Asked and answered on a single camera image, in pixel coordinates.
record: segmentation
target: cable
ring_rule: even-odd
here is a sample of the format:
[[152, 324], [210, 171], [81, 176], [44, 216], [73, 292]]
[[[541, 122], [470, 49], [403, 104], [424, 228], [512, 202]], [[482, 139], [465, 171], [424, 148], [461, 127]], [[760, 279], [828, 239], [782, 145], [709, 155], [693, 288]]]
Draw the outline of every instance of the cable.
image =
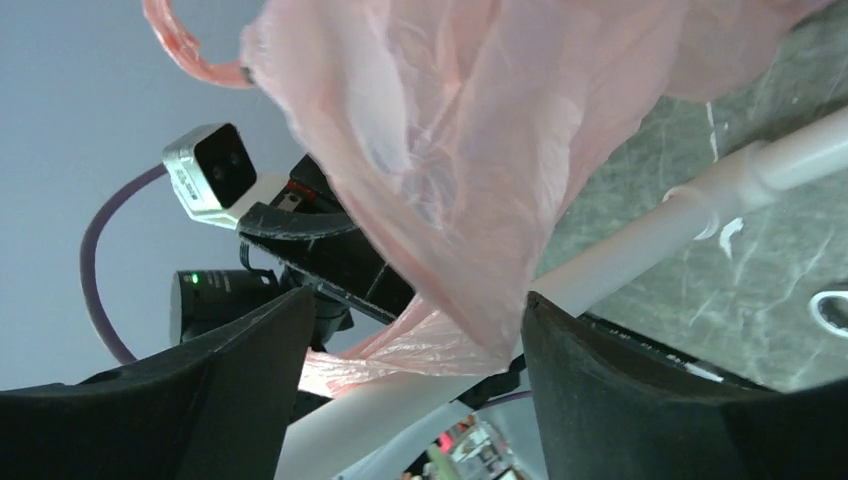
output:
[[278, 285], [277, 276], [274, 274], [273, 270], [262, 270], [259, 268], [253, 268], [250, 265], [250, 244], [241, 241], [241, 245], [239, 245], [239, 261], [241, 262], [241, 266], [244, 267], [248, 272], [253, 272], [257, 275], [261, 275], [268, 279], [272, 284]]
[[495, 398], [494, 400], [489, 400], [484, 403], [477, 411], [485, 410], [487, 408], [497, 407], [498, 405], [503, 405], [504, 403], [513, 402], [515, 400], [521, 400], [522, 398], [530, 398], [533, 396], [533, 392], [530, 390], [524, 392], [516, 392], [510, 393], [509, 395], [504, 395], [502, 397]]
[[122, 365], [132, 363], [136, 361], [136, 358], [121, 341], [118, 333], [115, 332], [115, 328], [103, 309], [103, 303], [100, 301], [95, 268], [97, 241], [100, 240], [100, 234], [103, 233], [103, 229], [112, 215], [136, 192], [157, 178], [164, 176], [165, 173], [167, 173], [167, 170], [164, 165], [156, 165], [115, 192], [91, 219], [80, 244], [80, 284], [82, 285], [83, 297], [85, 297], [85, 306], [88, 308], [88, 315], [91, 318], [92, 325], [94, 325], [94, 330], [100, 336], [100, 340], [103, 341], [115, 360]]

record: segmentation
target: pink plastic bag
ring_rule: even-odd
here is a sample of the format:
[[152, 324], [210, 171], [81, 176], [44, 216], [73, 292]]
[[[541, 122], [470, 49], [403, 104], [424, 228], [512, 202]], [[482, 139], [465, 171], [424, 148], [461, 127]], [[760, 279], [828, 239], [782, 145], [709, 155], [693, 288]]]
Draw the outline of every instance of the pink plastic bag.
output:
[[[241, 64], [418, 293], [350, 351], [310, 352], [301, 387], [503, 370], [536, 263], [589, 175], [663, 92], [710, 100], [750, 81], [827, 3], [269, 0]], [[159, 36], [173, 51], [179, 32]]]

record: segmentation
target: marble surface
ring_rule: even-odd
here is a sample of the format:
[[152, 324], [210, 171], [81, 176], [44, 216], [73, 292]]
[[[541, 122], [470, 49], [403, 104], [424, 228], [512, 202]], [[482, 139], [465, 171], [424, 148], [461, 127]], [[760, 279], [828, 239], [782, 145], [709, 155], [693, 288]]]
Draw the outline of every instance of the marble surface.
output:
[[[845, 105], [843, 0], [791, 32], [753, 84], [708, 105], [662, 99], [568, 210], [540, 273], [645, 213], [716, 158]], [[807, 311], [819, 288], [848, 279], [847, 183], [848, 171], [791, 192], [746, 215], [724, 246], [718, 237], [692, 243], [592, 311], [779, 390], [848, 376], [848, 339]]]

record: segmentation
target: white pole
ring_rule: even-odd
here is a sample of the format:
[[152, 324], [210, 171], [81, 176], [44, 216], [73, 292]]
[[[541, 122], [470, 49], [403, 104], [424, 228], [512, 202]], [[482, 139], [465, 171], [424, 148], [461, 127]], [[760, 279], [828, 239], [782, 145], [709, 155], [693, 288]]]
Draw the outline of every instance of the white pole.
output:
[[[711, 236], [777, 200], [782, 190], [848, 168], [848, 108], [763, 145], [752, 144], [672, 190], [667, 201], [532, 288], [581, 314], [694, 238]], [[516, 355], [521, 351], [519, 342]], [[332, 478], [480, 380], [395, 373], [361, 385], [288, 429], [275, 478]]]
[[472, 413], [459, 400], [443, 403], [339, 476], [344, 480], [398, 480], [434, 439]]
[[846, 168], [848, 107], [763, 147], [760, 175], [769, 186], [789, 190]]

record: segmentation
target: purple cable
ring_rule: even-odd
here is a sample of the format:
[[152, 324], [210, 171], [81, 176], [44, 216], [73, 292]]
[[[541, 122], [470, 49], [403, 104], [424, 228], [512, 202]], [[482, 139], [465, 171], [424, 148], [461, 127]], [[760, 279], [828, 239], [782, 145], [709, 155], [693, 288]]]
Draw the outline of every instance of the purple cable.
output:
[[522, 398], [530, 398], [532, 396], [533, 392], [530, 390], [524, 392], [510, 393], [509, 395], [504, 395], [494, 400], [489, 400], [488, 402], [484, 403], [482, 407], [478, 408], [477, 411], [479, 412], [480, 410], [497, 407], [498, 405], [503, 405], [504, 403], [509, 403], [515, 400], [521, 400]]
[[115, 327], [109, 321], [109, 317], [103, 309], [103, 303], [100, 301], [95, 268], [97, 241], [112, 215], [136, 192], [157, 178], [164, 176], [165, 173], [167, 173], [167, 170], [164, 165], [156, 165], [115, 192], [91, 219], [91, 223], [88, 224], [85, 235], [82, 237], [82, 244], [80, 244], [80, 284], [82, 285], [82, 294], [85, 297], [85, 306], [88, 308], [88, 315], [91, 317], [91, 323], [94, 325], [97, 335], [100, 336], [100, 340], [121, 365], [132, 363], [136, 361], [136, 358], [121, 341], [118, 333], [115, 332]]

